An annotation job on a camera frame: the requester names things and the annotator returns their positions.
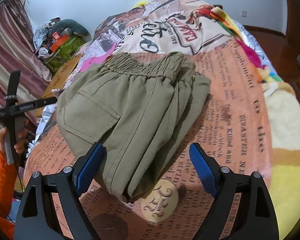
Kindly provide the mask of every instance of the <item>clutter pile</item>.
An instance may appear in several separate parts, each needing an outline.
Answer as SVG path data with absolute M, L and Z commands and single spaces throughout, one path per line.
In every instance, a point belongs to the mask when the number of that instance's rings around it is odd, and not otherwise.
M 88 31 L 74 20 L 51 19 L 39 27 L 33 37 L 36 55 L 54 75 L 84 44 L 81 36 Z

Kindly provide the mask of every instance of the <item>cardboard box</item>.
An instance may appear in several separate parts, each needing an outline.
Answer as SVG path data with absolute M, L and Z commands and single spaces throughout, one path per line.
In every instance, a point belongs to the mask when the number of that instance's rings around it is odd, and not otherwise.
M 80 58 L 82 57 L 82 54 L 77 55 L 73 59 L 69 60 L 65 64 L 63 64 L 57 71 L 57 73 L 54 75 L 52 81 L 48 85 L 47 89 L 42 95 L 42 98 L 49 98 L 53 97 L 54 94 L 51 93 L 52 89 L 60 89 L 63 88 L 64 84 L 66 83 L 67 78 L 71 74 L 71 72 L 75 69 L 77 66 Z M 41 117 L 43 108 L 38 108 L 35 111 L 35 117 Z

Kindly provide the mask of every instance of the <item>pants pocket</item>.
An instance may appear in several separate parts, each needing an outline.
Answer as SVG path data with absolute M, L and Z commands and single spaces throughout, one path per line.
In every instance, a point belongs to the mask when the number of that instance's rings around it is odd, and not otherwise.
M 93 144 L 109 131 L 120 116 L 97 98 L 78 91 L 74 98 L 62 108 L 62 127 Z

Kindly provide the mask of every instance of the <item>electrical outlet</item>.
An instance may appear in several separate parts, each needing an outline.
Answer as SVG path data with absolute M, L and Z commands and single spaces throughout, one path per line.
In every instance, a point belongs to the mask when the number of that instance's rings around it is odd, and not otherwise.
M 243 11 L 243 10 L 242 10 L 242 11 L 241 11 L 241 16 L 242 16 L 242 17 L 246 17 L 246 11 Z

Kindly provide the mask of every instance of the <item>blue gripper pad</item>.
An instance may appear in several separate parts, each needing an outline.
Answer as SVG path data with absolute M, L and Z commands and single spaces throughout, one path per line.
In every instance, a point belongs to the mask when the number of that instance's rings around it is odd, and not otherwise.
M 88 191 L 93 177 L 96 175 L 96 171 L 103 159 L 103 155 L 104 148 L 103 145 L 99 143 L 78 175 L 77 187 L 75 189 L 78 196 Z
M 197 172 L 205 191 L 211 194 L 213 197 L 216 197 L 218 195 L 216 178 L 194 144 L 190 145 L 189 154 L 195 171 Z

